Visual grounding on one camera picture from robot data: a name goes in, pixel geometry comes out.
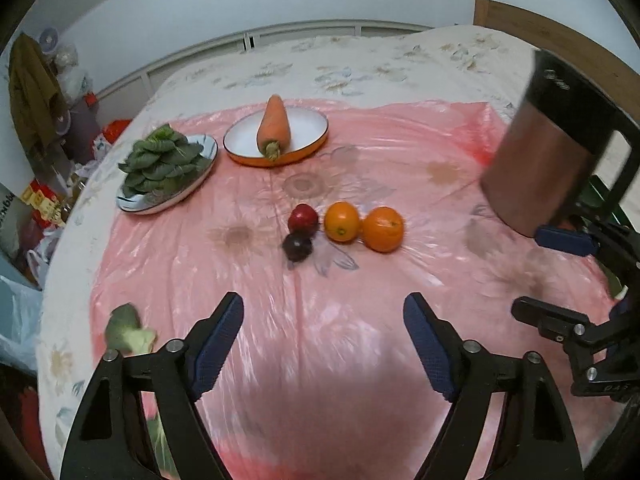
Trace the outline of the green tray box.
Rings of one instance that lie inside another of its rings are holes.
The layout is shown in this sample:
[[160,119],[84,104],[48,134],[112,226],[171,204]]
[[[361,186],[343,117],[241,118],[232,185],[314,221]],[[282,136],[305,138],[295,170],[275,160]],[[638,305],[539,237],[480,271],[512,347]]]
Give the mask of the green tray box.
[[583,230],[593,223],[612,224],[616,228],[632,230],[630,219],[620,202],[631,186],[632,180],[618,179],[612,188],[597,174],[579,181],[568,210],[568,222],[573,228]]

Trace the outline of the white plastic bag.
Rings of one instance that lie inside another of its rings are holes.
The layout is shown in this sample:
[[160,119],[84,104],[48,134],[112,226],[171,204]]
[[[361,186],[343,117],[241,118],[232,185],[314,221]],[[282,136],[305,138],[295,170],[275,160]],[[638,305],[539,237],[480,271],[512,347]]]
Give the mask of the white plastic bag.
[[1,277],[1,363],[35,376],[42,292]]

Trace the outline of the pink plastic sheet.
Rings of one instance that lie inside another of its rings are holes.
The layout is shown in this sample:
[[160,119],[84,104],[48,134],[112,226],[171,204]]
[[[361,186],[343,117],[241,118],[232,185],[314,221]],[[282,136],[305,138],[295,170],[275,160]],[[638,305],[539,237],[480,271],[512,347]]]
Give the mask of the pink plastic sheet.
[[[561,347],[512,318],[521,296],[608,317],[597,263],[545,250],[507,228],[477,181],[503,122],[485,103],[423,102],[370,110],[321,104],[329,139],[311,158],[252,169],[228,157],[187,200],[152,217],[119,214],[91,294],[91,335],[105,348],[111,312],[133,304],[159,341],[184,336],[226,292],[244,323],[215,388],[198,407],[238,479],[410,479],[448,404],[402,322],[420,292],[465,339],[491,352],[539,352],[562,392]],[[354,205],[359,235],[332,242],[324,214]],[[298,204],[319,215],[312,254],[281,247]],[[404,218],[399,248],[363,244],[367,214]]]

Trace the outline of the orange carrot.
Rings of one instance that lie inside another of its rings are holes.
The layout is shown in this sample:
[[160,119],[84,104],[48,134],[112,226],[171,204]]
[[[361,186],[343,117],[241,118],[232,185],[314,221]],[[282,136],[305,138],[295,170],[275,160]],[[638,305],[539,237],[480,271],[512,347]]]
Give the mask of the orange carrot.
[[257,130],[258,151],[270,162],[275,162],[291,144],[291,127],[288,113],[280,96],[270,96],[264,116]]

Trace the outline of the red apple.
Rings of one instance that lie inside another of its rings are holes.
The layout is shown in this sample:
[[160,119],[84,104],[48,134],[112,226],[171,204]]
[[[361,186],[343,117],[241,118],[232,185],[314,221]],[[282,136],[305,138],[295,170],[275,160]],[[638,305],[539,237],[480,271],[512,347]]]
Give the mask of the red apple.
[[314,236],[319,229],[319,215],[308,204],[298,204],[288,217],[288,230]]

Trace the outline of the floral bed quilt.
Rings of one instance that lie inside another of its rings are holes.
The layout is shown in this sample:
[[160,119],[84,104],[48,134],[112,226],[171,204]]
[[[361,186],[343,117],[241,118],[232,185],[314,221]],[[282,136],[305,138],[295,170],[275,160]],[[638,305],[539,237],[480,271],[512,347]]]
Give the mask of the floral bed quilt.
[[[360,110],[423,102],[485,103],[506,130],[533,59],[533,48],[518,38],[454,26],[399,37],[280,42],[210,58],[167,79],[91,176],[50,266],[37,363],[40,425],[51,470],[61,469],[80,398],[104,352],[94,350],[91,294],[115,220],[122,214],[116,205],[124,178],[119,164],[134,142],[163,124],[221,139],[232,124],[263,108],[274,94],[316,110],[325,102]],[[561,393],[580,454],[590,458],[622,407],[607,398]]]

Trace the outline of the small white fan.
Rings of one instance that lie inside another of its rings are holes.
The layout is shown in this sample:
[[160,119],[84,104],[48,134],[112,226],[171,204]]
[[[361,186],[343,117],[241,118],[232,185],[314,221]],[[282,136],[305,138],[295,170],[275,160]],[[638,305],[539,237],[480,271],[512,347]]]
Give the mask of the small white fan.
[[43,29],[38,38],[39,47],[42,54],[45,56],[55,55],[58,50],[59,42],[60,37],[58,36],[58,31],[54,27],[47,27],[46,29]]

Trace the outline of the orange rimmed white plate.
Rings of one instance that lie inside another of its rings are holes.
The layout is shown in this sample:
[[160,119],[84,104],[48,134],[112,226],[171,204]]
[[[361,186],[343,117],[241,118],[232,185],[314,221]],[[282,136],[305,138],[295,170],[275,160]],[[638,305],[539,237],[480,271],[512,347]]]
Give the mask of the orange rimmed white plate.
[[300,106],[276,105],[239,119],[224,134],[224,149],[240,165],[273,168],[299,162],[326,143],[326,116]]

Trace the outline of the olive hanging coat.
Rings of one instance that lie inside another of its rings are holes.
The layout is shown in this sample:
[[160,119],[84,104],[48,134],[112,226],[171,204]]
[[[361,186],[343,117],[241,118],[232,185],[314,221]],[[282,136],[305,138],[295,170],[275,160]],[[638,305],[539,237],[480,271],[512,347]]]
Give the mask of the olive hanging coat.
[[38,42],[24,32],[12,44],[9,97],[13,125],[26,154],[43,152],[57,137],[67,105]]

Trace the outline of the wooden headboard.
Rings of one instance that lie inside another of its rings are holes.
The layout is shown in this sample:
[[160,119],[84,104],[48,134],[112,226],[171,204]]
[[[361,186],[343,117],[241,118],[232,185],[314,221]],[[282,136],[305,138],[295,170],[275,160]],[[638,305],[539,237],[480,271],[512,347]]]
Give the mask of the wooden headboard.
[[473,24],[505,32],[556,54],[597,84],[639,121],[639,75],[608,49],[540,14],[495,0],[475,0]]

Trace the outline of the orange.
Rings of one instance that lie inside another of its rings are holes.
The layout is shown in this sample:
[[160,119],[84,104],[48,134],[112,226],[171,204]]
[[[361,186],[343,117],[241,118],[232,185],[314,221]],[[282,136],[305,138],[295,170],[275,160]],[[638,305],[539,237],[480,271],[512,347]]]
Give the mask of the orange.
[[405,235],[405,222],[398,212],[390,207],[376,207],[364,218],[360,237],[367,248],[389,254],[400,247]]
[[332,204],[324,214],[323,229],[332,242],[353,242],[360,231],[360,215],[357,208],[347,202]]

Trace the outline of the bok choy leaf near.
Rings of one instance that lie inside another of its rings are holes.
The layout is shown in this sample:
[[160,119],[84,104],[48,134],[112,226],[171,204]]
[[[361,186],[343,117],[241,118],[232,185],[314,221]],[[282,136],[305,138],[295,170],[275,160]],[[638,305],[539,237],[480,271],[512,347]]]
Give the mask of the bok choy leaf near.
[[104,330],[106,348],[124,356],[151,353],[156,338],[155,330],[143,326],[133,304],[122,304],[114,309]]

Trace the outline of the dark plum far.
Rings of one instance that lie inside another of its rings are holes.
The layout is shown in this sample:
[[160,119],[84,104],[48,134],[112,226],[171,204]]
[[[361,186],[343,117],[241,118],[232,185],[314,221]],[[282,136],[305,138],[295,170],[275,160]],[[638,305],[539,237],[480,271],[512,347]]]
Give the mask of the dark plum far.
[[314,248],[309,236],[301,232],[292,232],[284,238],[281,247],[289,262],[299,263],[307,259]]

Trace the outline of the purple bin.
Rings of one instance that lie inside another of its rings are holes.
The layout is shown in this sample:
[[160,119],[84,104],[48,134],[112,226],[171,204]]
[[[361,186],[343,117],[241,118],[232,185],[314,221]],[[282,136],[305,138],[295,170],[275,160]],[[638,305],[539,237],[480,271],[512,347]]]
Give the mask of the purple bin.
[[93,141],[101,130],[96,115],[84,100],[70,109],[70,130],[64,136],[65,148],[74,162],[85,165],[94,159]]

